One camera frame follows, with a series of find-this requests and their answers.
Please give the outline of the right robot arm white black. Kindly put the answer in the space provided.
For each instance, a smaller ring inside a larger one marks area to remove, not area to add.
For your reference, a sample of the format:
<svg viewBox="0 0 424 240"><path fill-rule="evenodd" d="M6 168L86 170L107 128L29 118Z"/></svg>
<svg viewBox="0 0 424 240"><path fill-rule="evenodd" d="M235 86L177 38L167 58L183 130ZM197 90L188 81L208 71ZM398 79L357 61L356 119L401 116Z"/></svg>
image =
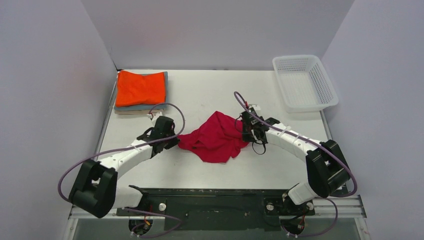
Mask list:
<svg viewBox="0 0 424 240"><path fill-rule="evenodd" d="M282 195L282 206L290 215L317 197L334 194L352 177L338 144L304 137L275 118L263 119L253 108L241 113L242 139L261 145L274 145L288 151L306 166L307 180L295 184Z"/></svg>

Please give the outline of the red t shirt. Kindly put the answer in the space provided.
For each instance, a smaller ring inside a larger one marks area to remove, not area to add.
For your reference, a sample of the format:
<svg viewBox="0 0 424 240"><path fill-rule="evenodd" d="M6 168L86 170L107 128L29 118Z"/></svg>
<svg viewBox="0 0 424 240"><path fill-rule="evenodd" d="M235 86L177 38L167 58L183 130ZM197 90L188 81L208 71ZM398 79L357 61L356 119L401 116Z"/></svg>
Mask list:
<svg viewBox="0 0 424 240"><path fill-rule="evenodd" d="M242 140L242 122L215 111L198 129L178 136L178 147L203 162L225 164L236 158L249 143Z"/></svg>

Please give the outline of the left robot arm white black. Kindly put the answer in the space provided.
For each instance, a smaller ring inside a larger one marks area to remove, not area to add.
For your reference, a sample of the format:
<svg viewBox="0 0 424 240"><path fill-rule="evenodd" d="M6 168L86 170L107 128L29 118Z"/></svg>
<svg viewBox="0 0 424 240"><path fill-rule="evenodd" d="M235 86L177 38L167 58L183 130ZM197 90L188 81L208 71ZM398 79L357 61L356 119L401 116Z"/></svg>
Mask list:
<svg viewBox="0 0 424 240"><path fill-rule="evenodd" d="M154 125L125 150L95 161L85 160L78 171L68 200L97 218L112 209L130 208L136 215L149 210L147 192L135 185L118 186L118 180L138 164L178 144L174 120L159 116Z"/></svg>

